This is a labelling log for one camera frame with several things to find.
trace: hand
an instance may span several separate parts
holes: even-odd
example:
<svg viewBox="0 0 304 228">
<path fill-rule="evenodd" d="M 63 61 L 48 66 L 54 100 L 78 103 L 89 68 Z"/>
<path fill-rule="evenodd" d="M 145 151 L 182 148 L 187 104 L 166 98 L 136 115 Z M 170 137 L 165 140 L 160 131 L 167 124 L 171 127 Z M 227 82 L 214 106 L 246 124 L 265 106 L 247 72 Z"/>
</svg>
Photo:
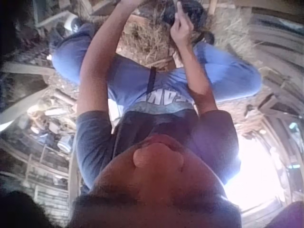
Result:
<svg viewBox="0 0 304 228">
<path fill-rule="evenodd" d="M 191 45 L 191 32 L 193 28 L 194 26 L 190 18 L 182 9 L 181 2 L 177 2 L 177 13 L 175 13 L 175 21 L 170 33 L 178 49 Z"/>
</svg>

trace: nose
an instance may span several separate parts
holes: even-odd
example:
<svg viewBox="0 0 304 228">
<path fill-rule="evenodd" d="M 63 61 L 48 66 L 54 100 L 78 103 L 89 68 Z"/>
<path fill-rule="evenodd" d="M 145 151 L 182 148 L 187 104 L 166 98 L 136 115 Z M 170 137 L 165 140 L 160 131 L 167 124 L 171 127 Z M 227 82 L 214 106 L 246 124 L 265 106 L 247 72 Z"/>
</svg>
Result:
<svg viewBox="0 0 304 228">
<path fill-rule="evenodd" d="M 150 205 L 169 204 L 172 185 L 184 165 L 182 154 L 163 143 L 153 143 L 136 150 L 133 162 L 136 166 L 133 177 L 140 186 L 139 199 Z"/>
<path fill-rule="evenodd" d="M 134 152 L 133 162 L 137 168 L 153 172 L 180 171 L 184 158 L 180 152 L 173 151 L 163 143 L 152 143 Z"/>
</svg>

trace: lips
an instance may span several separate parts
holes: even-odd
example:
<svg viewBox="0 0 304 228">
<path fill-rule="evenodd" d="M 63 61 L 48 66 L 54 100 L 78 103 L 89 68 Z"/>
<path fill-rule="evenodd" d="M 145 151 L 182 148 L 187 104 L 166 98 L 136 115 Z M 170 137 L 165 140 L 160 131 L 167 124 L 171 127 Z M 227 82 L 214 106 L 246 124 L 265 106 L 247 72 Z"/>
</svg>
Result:
<svg viewBox="0 0 304 228">
<path fill-rule="evenodd" d="M 183 147 L 183 145 L 181 145 L 178 141 L 165 134 L 156 134 L 146 138 L 140 143 L 140 147 L 143 148 L 153 143 L 162 143 L 168 146 L 173 151 L 180 153 L 185 152 L 185 148 Z"/>
</svg>

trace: finger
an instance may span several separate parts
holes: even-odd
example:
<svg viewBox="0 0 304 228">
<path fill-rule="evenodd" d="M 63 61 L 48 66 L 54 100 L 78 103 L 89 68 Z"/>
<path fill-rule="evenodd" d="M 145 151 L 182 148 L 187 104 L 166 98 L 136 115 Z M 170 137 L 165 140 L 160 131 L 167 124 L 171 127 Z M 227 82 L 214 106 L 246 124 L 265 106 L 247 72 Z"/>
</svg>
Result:
<svg viewBox="0 0 304 228">
<path fill-rule="evenodd" d="M 184 26 L 188 27 L 188 23 L 186 20 L 186 14 L 184 13 L 184 11 L 182 9 L 182 5 L 181 5 L 180 1 L 177 2 L 177 14 L 178 14 L 179 20 L 181 22 L 180 25 L 182 27 L 184 27 Z"/>
<path fill-rule="evenodd" d="M 188 25 L 189 25 L 191 31 L 192 31 L 192 30 L 194 29 L 194 25 L 193 25 L 193 23 L 192 23 L 190 17 L 188 16 L 188 14 L 186 14 L 186 20 L 187 20 L 187 23 L 188 23 Z"/>
<path fill-rule="evenodd" d="M 174 14 L 174 24 L 173 24 L 173 28 L 178 30 L 180 28 L 180 19 L 177 13 Z"/>
</svg>

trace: dark gray shirt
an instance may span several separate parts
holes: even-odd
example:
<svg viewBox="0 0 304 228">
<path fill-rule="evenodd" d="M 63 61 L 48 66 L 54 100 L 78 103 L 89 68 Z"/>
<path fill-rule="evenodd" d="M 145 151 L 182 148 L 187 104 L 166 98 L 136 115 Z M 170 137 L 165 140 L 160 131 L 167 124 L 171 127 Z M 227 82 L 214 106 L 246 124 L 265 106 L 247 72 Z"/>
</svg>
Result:
<svg viewBox="0 0 304 228">
<path fill-rule="evenodd" d="M 198 118 L 189 103 L 185 109 L 180 104 L 177 109 L 172 108 L 176 106 L 174 102 L 171 108 L 157 105 L 147 112 L 147 104 L 136 104 L 137 108 L 123 115 L 113 134 L 108 113 L 91 111 L 78 117 L 77 159 L 88 188 L 114 157 L 155 133 L 169 135 L 189 148 L 224 184 L 239 172 L 238 138 L 229 113 L 210 111 Z"/>
</svg>

